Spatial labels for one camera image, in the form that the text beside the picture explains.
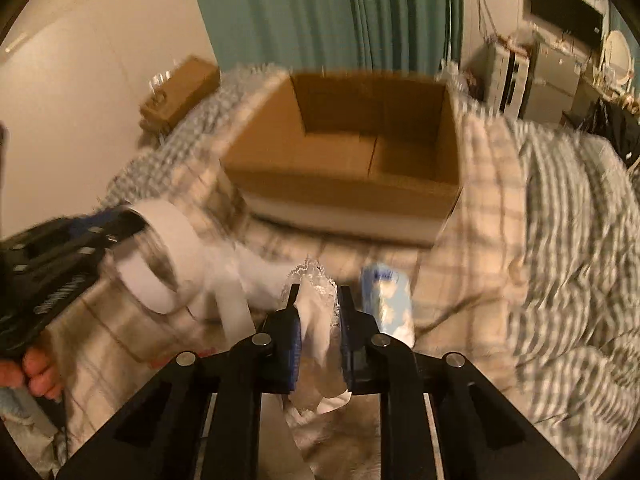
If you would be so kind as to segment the left hand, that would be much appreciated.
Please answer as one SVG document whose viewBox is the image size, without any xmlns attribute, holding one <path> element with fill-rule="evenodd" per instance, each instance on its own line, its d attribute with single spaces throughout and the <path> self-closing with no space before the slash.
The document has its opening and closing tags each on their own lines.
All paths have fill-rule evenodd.
<svg viewBox="0 0 640 480">
<path fill-rule="evenodd" d="M 1 360 L 0 382 L 2 388 L 25 387 L 35 398 L 58 400 L 61 397 L 63 379 L 47 330 L 25 351 L 21 362 Z"/>
</svg>

